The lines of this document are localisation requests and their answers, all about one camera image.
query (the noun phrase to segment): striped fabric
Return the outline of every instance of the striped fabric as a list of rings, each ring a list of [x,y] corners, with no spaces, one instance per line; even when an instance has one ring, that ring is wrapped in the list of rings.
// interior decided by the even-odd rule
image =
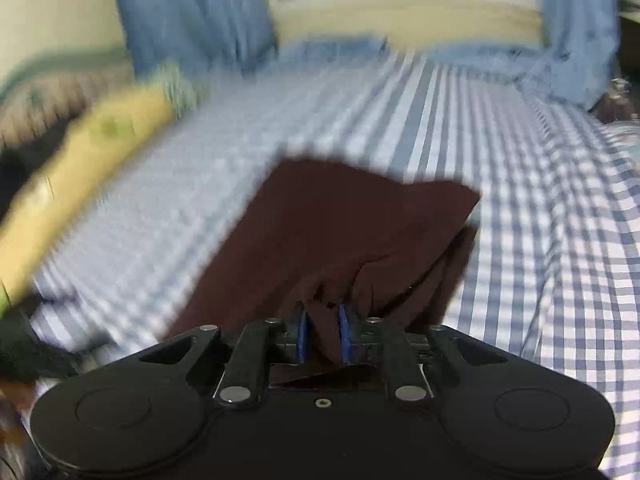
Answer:
[[[574,107],[493,76],[391,54],[236,83],[112,182],[43,264],[45,338],[107,329],[114,358],[156,341],[280,156],[338,158],[405,182],[482,192],[445,323],[584,381],[618,429],[602,462],[640,478],[639,190],[631,163]]]

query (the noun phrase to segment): bed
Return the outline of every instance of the bed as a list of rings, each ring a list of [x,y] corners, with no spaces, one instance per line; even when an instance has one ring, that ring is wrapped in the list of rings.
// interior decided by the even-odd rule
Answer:
[[[43,263],[33,325],[67,347],[107,330],[111,360],[156,342],[271,167],[342,160],[479,189],[479,235],[444,323],[603,393],[602,462],[640,465],[640,196],[632,163],[573,105],[391,52],[217,80],[110,182]]]

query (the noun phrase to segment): maroon fabric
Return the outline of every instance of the maroon fabric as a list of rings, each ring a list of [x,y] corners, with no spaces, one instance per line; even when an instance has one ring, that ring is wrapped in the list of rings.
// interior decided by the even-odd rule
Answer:
[[[468,261],[479,200],[455,182],[400,184],[338,162],[285,160],[204,272],[168,336],[238,332],[301,301],[340,361],[337,305],[420,330],[439,322]]]

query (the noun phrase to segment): blue and white checkered fabric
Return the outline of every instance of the blue and white checkered fabric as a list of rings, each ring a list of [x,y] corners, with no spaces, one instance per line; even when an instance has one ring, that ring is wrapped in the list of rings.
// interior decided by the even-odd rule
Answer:
[[[606,474],[640,478],[640,186],[581,110],[423,56],[268,73],[215,92],[111,182],[42,265],[45,338],[156,342],[277,158],[331,157],[479,189],[445,323],[584,381],[613,405]]]

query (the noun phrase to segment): yellow blanket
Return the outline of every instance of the yellow blanket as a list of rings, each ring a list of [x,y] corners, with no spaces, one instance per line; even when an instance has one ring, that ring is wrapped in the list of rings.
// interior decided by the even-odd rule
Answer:
[[[135,86],[69,126],[60,150],[31,177],[0,224],[0,314],[23,297],[36,266],[86,199],[174,117],[161,86]]]

